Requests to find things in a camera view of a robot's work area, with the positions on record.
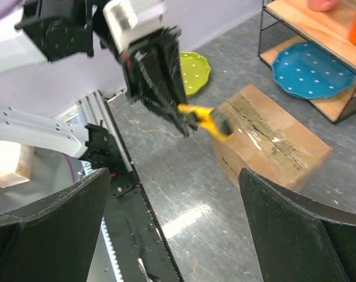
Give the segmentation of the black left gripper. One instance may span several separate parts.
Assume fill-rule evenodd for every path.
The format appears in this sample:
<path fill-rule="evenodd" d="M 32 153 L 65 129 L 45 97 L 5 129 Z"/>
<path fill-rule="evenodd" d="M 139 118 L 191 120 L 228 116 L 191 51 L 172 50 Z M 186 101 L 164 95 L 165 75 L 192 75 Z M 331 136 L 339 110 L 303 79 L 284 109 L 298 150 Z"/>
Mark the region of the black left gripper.
<path fill-rule="evenodd" d="M 141 101 L 149 111 L 173 124 L 184 136 L 188 125 L 178 113 L 179 104 L 187 104 L 180 66 L 178 26 L 159 28 L 132 41 L 119 51 L 106 23 L 94 24 L 100 45 L 113 53 L 120 63 L 130 103 Z"/>

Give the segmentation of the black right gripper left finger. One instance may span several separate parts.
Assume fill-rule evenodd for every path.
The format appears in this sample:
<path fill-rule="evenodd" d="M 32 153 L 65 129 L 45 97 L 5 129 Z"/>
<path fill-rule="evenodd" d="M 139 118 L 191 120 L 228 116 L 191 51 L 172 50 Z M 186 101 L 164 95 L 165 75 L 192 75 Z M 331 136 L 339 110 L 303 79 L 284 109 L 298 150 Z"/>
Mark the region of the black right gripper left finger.
<path fill-rule="evenodd" d="M 0 214 L 0 281 L 86 281 L 110 187 L 108 169 Z"/>

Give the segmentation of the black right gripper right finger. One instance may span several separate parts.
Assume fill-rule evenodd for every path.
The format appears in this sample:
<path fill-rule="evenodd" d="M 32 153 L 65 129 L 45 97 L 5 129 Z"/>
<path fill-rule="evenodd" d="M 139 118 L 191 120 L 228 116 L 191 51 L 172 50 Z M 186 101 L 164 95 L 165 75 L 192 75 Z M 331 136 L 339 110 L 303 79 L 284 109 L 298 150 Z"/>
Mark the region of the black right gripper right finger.
<path fill-rule="evenodd" d="M 356 281 L 356 214 L 251 169 L 239 185 L 264 281 Z"/>

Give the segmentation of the yellow utility knife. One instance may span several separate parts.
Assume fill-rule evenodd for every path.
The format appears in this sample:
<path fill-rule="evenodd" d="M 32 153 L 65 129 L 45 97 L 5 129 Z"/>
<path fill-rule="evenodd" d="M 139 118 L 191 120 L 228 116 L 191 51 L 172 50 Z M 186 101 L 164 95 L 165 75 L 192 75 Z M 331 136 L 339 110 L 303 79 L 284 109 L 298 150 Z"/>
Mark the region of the yellow utility knife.
<path fill-rule="evenodd" d="M 177 107 L 183 120 L 190 126 L 200 126 L 222 142 L 232 138 L 234 130 L 227 116 L 218 108 L 179 104 Z"/>

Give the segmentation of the brown cardboard express box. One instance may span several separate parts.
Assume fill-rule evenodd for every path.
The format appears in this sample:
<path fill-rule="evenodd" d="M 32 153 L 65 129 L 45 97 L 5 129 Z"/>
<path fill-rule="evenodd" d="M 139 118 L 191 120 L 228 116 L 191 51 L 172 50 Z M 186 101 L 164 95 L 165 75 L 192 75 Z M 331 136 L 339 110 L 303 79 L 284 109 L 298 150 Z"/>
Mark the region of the brown cardboard express box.
<path fill-rule="evenodd" d="M 300 191 L 333 152 L 254 85 L 218 106 L 234 133 L 229 141 L 212 138 L 217 163 L 233 185 L 241 169 L 251 169 L 280 186 Z"/>

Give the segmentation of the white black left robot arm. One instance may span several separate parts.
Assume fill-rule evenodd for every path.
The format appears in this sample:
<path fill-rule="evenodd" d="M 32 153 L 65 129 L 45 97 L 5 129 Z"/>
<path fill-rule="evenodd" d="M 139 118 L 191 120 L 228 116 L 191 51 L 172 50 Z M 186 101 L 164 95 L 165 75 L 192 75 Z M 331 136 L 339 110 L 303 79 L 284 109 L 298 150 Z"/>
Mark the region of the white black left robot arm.
<path fill-rule="evenodd" d="M 163 1 L 22 1 L 0 20 L 0 73 L 53 63 L 84 53 L 93 39 L 120 63 L 130 100 L 175 125 L 189 126 L 178 107 L 186 103 L 180 67 L 179 27 L 163 24 Z M 0 104 L 0 140 L 50 149 L 94 169 L 115 170 L 123 148 L 102 125 L 74 125 Z"/>

